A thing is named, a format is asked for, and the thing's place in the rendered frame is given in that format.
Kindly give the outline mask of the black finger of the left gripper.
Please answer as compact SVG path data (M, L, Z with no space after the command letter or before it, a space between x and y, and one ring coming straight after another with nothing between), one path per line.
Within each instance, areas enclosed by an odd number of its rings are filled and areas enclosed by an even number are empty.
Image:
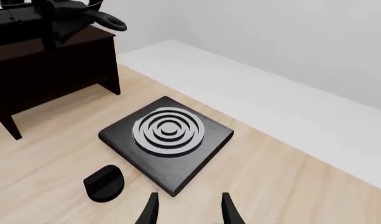
M55 52L57 46L64 44L79 31L82 31L94 20L90 16L80 16L64 21L44 19L42 22L42 43L46 52Z

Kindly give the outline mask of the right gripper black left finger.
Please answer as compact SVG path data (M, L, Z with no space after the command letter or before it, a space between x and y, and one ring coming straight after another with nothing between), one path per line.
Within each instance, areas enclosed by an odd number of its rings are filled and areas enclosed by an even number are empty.
M142 213L134 224L157 224L158 210L158 193L154 192L150 194Z

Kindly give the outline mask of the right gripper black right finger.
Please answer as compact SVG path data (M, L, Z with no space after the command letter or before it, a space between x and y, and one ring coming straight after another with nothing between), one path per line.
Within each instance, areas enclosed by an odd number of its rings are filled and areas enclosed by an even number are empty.
M227 192L222 193L221 210L224 224L246 224Z

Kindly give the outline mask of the dark wooden cabinet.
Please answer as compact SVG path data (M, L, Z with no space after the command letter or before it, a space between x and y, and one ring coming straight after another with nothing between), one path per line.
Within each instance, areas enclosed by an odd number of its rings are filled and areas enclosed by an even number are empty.
M41 39L0 46L0 123L22 136L12 116L92 85L120 95L113 33L88 26L55 52Z

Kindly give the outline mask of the small rounded plate on stalk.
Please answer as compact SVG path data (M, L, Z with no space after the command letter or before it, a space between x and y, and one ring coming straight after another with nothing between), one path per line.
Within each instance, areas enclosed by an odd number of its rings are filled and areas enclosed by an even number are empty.
M120 19L105 12L88 10L84 14L90 16L97 24L115 31L126 31L127 26Z

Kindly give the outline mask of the round black stove knob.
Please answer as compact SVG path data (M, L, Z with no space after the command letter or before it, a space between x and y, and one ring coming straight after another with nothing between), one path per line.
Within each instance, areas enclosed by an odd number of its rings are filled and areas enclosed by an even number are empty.
M120 168L111 164L85 178L83 184L92 201L106 203L122 193L125 180Z

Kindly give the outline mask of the flat black stove plate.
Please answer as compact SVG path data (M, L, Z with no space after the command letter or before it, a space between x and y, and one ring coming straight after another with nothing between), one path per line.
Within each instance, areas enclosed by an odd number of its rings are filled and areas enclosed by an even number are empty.
M172 197L234 130L163 96L101 130L99 139Z

